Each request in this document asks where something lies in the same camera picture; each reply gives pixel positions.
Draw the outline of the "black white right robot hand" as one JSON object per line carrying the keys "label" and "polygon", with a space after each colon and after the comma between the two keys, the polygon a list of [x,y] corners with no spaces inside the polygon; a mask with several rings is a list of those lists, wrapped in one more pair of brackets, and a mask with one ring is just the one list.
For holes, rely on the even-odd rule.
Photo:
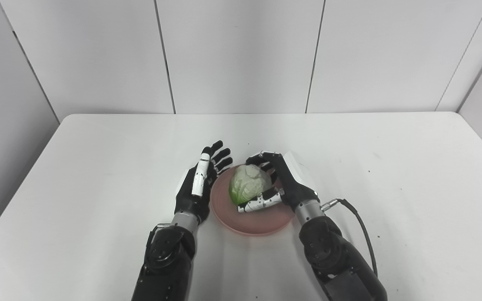
{"label": "black white right robot hand", "polygon": [[254,165],[264,171],[271,170],[271,187],[237,206],[239,213],[251,213],[275,206],[279,203],[295,210],[305,201],[319,201],[310,176],[291,152],[286,154],[262,151],[246,159],[247,165]]}

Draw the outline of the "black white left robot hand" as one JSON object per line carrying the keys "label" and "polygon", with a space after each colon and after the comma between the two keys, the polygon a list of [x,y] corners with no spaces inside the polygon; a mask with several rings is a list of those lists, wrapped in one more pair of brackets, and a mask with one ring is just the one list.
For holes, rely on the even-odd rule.
{"label": "black white left robot hand", "polygon": [[197,164],[182,176],[176,194],[175,214],[189,213],[197,224],[206,221],[209,215],[211,189],[218,177],[233,164],[231,150],[224,148],[222,140],[206,146]]}

